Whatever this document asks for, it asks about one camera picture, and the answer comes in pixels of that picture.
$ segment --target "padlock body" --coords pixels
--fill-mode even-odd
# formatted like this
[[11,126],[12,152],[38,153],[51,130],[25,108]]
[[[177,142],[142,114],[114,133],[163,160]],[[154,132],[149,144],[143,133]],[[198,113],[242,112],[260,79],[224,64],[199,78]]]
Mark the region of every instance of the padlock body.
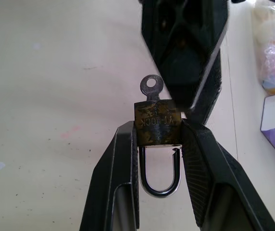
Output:
[[134,104],[138,146],[174,146],[180,142],[181,114],[172,100]]

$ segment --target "key hole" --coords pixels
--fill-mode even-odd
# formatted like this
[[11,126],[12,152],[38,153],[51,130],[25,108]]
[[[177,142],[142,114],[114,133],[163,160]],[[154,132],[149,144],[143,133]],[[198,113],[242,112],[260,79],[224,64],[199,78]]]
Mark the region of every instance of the key hole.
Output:
[[156,85],[156,80],[153,79],[153,78],[150,78],[148,81],[147,81],[147,86],[152,88],[153,86]]

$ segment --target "pink stain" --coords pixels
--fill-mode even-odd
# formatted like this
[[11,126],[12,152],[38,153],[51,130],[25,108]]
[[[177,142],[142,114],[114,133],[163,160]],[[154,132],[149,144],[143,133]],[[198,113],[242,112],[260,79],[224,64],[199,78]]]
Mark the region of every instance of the pink stain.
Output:
[[62,137],[63,139],[67,139],[67,138],[69,138],[69,136],[71,136],[71,135],[72,135],[73,133],[75,133],[76,131],[79,131],[80,129],[81,129],[80,126],[74,126],[70,131],[67,131],[67,132],[61,134],[61,137]]

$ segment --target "padlock shackle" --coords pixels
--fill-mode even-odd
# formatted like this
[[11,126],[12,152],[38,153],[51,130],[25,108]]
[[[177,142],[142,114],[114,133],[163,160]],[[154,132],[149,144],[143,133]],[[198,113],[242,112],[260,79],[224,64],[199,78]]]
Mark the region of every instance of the padlock shackle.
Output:
[[147,174],[146,174],[146,148],[140,147],[139,148],[139,167],[140,167],[140,178],[141,184],[144,190],[151,196],[157,198],[166,198],[171,196],[179,187],[180,184],[180,150],[178,148],[173,149],[175,153],[173,154],[173,182],[170,187],[164,190],[156,190],[153,189],[147,181]]

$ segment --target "padlock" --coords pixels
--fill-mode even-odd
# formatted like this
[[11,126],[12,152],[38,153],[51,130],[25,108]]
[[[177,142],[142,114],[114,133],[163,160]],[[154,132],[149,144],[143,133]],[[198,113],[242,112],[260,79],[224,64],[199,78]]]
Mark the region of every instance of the padlock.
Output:
[[[147,85],[150,79],[156,81],[153,87]],[[160,100],[159,93],[163,90],[161,77],[146,76],[141,81],[140,89],[147,100],[134,104],[138,146],[179,145],[181,114],[172,100]]]

